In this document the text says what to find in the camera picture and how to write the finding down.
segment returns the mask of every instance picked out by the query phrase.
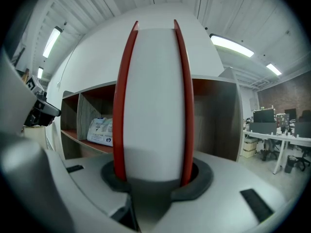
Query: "ceiling light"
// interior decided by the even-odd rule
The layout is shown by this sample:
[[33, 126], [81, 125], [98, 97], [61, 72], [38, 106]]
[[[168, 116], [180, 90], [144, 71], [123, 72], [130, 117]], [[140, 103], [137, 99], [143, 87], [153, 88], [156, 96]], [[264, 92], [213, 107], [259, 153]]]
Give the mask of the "ceiling light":
[[45, 46], [45, 49], [44, 49], [44, 52], [43, 52], [43, 56], [48, 58], [51, 50], [52, 50], [52, 47], [55, 43], [55, 41], [57, 40], [57, 38], [59, 37], [60, 33], [62, 32], [62, 30], [59, 28], [59, 27], [55, 27], [48, 39], [48, 42]]
[[239, 52], [241, 54], [246, 55], [247, 57], [252, 57], [253, 54], [254, 54], [253, 51], [251, 51], [251, 50], [249, 50], [249, 49], [239, 45], [238, 43], [235, 43], [233, 41], [227, 40], [225, 38], [222, 38], [222, 37], [219, 37], [219, 36], [216, 36], [216, 35], [212, 35], [210, 39], [212, 40], [214, 45], [234, 50], [236, 52]]
[[41, 77], [42, 77], [42, 73], [43, 73], [43, 68], [42, 67], [39, 67], [39, 69], [38, 69], [38, 79], [41, 79]]
[[282, 73], [272, 64], [267, 65], [267, 67], [274, 72], [276, 75], [281, 75]]

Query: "package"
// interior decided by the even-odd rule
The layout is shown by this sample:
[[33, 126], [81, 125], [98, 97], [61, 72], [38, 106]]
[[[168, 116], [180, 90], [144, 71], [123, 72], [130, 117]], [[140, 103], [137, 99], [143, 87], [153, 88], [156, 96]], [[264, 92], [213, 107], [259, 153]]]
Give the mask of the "package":
[[243, 149], [250, 151], [250, 150], [255, 150], [256, 147], [257, 147], [257, 141], [252, 142], [252, 143], [245, 142]]
[[255, 150], [250, 150], [250, 151], [243, 150], [242, 155], [243, 155], [245, 158], [250, 158], [250, 157], [252, 157], [255, 153], [256, 153]]
[[258, 138], [246, 137], [246, 138], [245, 138], [245, 142], [247, 142], [247, 143], [258, 142]]
[[87, 140], [112, 147], [112, 118], [95, 118], [87, 133]]

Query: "desk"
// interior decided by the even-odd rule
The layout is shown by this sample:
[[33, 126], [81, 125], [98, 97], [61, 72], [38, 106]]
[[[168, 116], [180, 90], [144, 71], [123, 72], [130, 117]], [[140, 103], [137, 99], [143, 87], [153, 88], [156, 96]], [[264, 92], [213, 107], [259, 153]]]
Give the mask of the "desk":
[[251, 137], [260, 138], [263, 140], [273, 139], [273, 140], [282, 141], [280, 154], [278, 156], [278, 159], [276, 162], [276, 167], [273, 171], [273, 174], [277, 173], [278, 167], [280, 166], [280, 163], [281, 163], [281, 160], [283, 157], [284, 149], [287, 149], [288, 143], [298, 145], [298, 146], [311, 147], [311, 138], [301, 138], [301, 137], [297, 138], [297, 137], [294, 137], [292, 135], [286, 136], [286, 135], [275, 135], [275, 134], [261, 134], [261, 133], [249, 132], [249, 131], [243, 131], [242, 146], [244, 146], [246, 134], [251, 136]]

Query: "wall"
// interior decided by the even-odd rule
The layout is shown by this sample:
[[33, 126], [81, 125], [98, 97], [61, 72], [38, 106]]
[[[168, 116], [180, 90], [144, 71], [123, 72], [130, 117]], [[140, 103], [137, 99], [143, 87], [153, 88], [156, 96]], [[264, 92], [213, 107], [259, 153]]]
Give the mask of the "wall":
[[[164, 3], [129, 11], [88, 33], [76, 47], [68, 64], [69, 56], [50, 81], [48, 102], [60, 108], [65, 90], [77, 92], [117, 80], [123, 50], [136, 20], [140, 29], [150, 29], [173, 28], [174, 19], [178, 21], [185, 40], [191, 74], [218, 76], [224, 68], [205, 29], [186, 6]], [[57, 89], [63, 71], [61, 85]], [[59, 125], [60, 118], [56, 118], [53, 125], [47, 128], [47, 136], [56, 149], [61, 146]]]
[[274, 106], [276, 114], [296, 108], [297, 118], [304, 110], [311, 110], [311, 71], [294, 79], [258, 92], [259, 104]]
[[243, 119], [247, 119], [253, 116], [253, 110], [257, 110], [258, 97], [257, 92], [240, 87], [242, 107], [243, 107]]

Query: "brick wall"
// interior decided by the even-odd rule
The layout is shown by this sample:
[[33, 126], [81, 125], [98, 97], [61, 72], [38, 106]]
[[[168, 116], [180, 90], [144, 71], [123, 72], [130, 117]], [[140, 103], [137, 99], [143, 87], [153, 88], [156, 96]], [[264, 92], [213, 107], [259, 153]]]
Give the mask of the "brick wall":
[[260, 107], [273, 105], [276, 114], [296, 108], [298, 119], [302, 111], [311, 110], [311, 71], [258, 92], [258, 99]]

